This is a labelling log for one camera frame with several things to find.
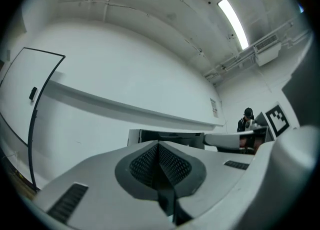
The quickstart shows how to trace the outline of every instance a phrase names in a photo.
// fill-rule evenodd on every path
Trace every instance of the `door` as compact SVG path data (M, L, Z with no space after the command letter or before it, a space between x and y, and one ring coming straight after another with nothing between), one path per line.
M23 48L2 80L0 114L25 145L41 93L64 58L52 52Z

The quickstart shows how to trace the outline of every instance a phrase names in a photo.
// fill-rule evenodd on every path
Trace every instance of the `air conditioning unit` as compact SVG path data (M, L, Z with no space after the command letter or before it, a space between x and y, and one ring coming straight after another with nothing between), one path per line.
M276 59L281 50L281 42L276 34L260 41L254 46L256 63L259 67Z

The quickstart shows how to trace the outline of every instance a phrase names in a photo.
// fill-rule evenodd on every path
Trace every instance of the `white ceiling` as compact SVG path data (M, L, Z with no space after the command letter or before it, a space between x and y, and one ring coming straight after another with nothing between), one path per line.
M51 0L49 3L56 7L56 18L108 22L144 35L204 75L241 51L230 23L217 5L219 1ZM229 2L249 44L299 14L294 0Z

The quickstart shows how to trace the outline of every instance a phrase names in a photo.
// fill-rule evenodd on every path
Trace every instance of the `person wearing black cap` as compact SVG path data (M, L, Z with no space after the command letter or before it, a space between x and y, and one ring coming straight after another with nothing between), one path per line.
M244 132L246 129L246 122L249 120L254 120L254 112L250 107L248 107L246 110L244 110L244 117L241 118L238 121L238 128L236 129L236 132Z

